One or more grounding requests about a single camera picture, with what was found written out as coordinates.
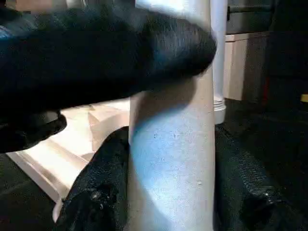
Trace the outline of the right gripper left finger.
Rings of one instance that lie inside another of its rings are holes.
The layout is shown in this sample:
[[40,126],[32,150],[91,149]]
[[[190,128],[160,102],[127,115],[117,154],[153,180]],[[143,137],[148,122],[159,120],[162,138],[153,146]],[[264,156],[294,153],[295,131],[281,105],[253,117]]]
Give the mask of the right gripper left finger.
[[63,199],[56,231],[121,231],[127,222],[128,127],[112,132]]

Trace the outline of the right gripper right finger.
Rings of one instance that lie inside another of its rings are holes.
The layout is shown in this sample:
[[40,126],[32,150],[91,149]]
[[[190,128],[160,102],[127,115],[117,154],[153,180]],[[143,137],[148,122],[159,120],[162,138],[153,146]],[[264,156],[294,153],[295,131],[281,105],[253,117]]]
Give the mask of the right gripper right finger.
[[220,231],[306,231],[308,220],[281,194],[253,154],[215,127],[215,212]]

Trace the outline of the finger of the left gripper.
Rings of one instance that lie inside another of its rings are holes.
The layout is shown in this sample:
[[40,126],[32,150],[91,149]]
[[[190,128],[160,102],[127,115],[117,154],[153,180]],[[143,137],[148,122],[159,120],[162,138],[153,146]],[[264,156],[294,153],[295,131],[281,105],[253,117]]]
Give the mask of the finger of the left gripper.
[[0,152],[29,149],[63,131],[66,126],[66,118],[60,111],[1,117]]
[[129,97],[205,71],[209,28],[126,4],[0,10],[0,115]]

